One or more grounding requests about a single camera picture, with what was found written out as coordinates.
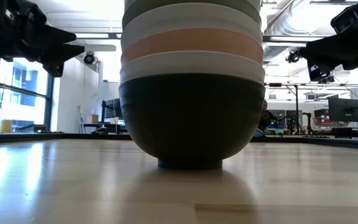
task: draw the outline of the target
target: computer monitor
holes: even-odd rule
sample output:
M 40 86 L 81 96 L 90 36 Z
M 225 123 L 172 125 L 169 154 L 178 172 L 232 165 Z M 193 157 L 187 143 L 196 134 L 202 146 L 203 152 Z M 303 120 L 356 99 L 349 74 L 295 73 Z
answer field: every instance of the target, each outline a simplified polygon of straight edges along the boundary
M 122 118 L 121 104 L 119 99 L 106 101 L 104 118 Z
M 328 98 L 331 121 L 358 122 L 358 100 Z

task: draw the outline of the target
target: ceiling duct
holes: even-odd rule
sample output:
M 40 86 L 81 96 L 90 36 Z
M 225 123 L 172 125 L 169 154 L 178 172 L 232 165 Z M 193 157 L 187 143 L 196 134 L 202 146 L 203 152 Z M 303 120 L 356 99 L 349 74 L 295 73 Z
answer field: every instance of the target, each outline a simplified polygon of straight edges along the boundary
M 344 6 L 310 4 L 310 0 L 292 0 L 273 18 L 267 26 L 265 35 L 310 35 L 319 27 L 329 24 Z M 290 47 L 264 44 L 264 64 Z

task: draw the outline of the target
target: desk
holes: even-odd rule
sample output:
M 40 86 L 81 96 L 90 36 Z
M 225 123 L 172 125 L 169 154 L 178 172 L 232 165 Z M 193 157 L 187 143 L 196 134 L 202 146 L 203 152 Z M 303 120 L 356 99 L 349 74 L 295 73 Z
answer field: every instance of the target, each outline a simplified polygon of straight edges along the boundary
M 81 123 L 81 130 L 80 130 L 80 134 L 86 134 L 86 129 L 85 128 L 101 128 L 102 126 L 104 126 L 108 133 L 115 133 L 115 134 L 120 134 L 120 133 L 127 133 L 127 129 L 125 126 L 121 126 L 120 124 L 109 124 L 109 123 Z
M 252 143 L 226 169 L 189 172 L 132 141 L 56 139 L 1 144 L 1 164 L 0 223 L 358 223 L 358 149 Z
M 358 128 L 332 128 L 335 138 L 358 138 Z

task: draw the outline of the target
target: cardboard box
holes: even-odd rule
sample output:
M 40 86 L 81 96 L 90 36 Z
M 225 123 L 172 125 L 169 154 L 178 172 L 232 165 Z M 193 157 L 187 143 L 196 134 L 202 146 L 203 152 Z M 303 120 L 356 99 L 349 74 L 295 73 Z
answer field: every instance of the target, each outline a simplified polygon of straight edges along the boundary
M 97 114 L 92 114 L 90 116 L 88 116 L 88 123 L 98 123 L 99 122 L 99 115 Z

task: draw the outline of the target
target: white wall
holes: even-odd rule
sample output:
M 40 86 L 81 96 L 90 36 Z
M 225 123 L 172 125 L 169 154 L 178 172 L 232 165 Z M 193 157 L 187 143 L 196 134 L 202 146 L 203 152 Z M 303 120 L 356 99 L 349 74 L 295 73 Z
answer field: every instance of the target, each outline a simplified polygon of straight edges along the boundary
M 119 83 L 104 83 L 103 73 L 97 74 L 73 58 L 65 63 L 61 78 L 55 79 L 51 130 L 65 133 L 78 133 L 80 129 L 80 110 L 87 122 L 91 114 L 101 118 L 102 100 L 118 98 Z

